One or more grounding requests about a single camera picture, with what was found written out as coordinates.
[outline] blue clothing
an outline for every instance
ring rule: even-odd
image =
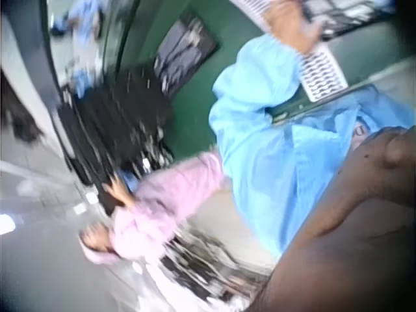
[[[75,70],[71,76],[71,80],[75,81],[75,91],[79,99],[82,99],[85,92],[94,85],[94,78],[84,69]]]
[[[216,80],[218,101],[209,115],[235,203],[277,256],[342,164],[357,121],[371,133],[414,124],[410,108],[368,87],[302,118],[271,125],[265,109],[294,95],[300,60],[293,48],[270,35],[249,41]]]
[[[52,29],[60,32],[60,34],[66,33],[68,30],[68,18],[57,18],[52,25]]]
[[[138,179],[136,176],[129,171],[123,171],[121,169],[117,170],[118,176],[121,177],[126,187],[131,193],[135,193],[138,189]]]
[[[78,0],[68,13],[68,19],[78,18],[79,24],[73,31],[73,38],[79,44],[86,44],[94,31],[94,18],[99,10],[103,10],[100,0]]]

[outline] pink shirt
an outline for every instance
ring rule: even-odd
[[[118,207],[110,241],[125,259],[145,257],[148,262],[164,254],[163,244],[174,237],[178,225],[222,185],[224,175],[217,152],[205,152],[144,178],[136,192],[134,209]],[[86,252],[95,263],[111,263],[114,255]]]

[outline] fluorescent light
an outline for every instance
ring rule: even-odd
[[[77,215],[80,215],[86,211],[86,205],[84,203],[80,203],[79,205],[76,205],[73,210]]]
[[[7,214],[0,214],[0,235],[9,233],[16,228],[13,219]]]
[[[149,159],[147,159],[147,158],[143,158],[143,166],[144,166],[146,169],[150,169],[150,162],[149,162]]]
[[[143,274],[143,268],[137,262],[133,262],[133,270],[136,271],[137,273],[139,273],[140,275]]]
[[[96,193],[89,192],[85,194],[86,200],[88,200],[90,205],[95,205],[98,203],[98,197]]]

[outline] green wall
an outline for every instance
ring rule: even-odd
[[[216,100],[212,92],[214,81],[226,66],[234,63],[239,49],[249,39],[262,34],[228,0],[164,0],[140,52],[136,51],[137,62],[154,56],[165,34],[186,8],[193,9],[199,15],[220,47],[173,101],[174,119],[166,130],[166,143],[176,159],[194,155],[215,143],[208,124],[209,111]]]
[[[149,30],[153,26],[153,21],[165,0],[131,0],[131,2],[139,1],[135,18],[125,42],[123,56],[120,66],[127,68],[137,64],[139,61],[138,54],[144,47]]]

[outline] person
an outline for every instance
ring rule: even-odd
[[[222,186],[220,156],[204,152],[140,181],[134,195],[119,177],[105,190],[124,204],[112,216],[112,226],[95,224],[79,235],[87,259],[112,264],[119,259],[144,258],[154,263],[164,255],[163,244],[174,237],[178,225]]]
[[[267,20],[270,34],[249,41],[214,83],[209,123],[237,209],[280,258],[347,155],[384,127],[410,128],[415,115],[368,86],[273,126],[266,108],[298,90],[302,55],[321,30],[294,0],[274,1]]]
[[[54,19],[50,32],[53,36],[64,36],[73,32],[73,38],[85,45],[91,37],[101,36],[105,6],[101,0],[77,0],[62,17]]]
[[[347,158],[246,312],[416,310],[416,128]]]

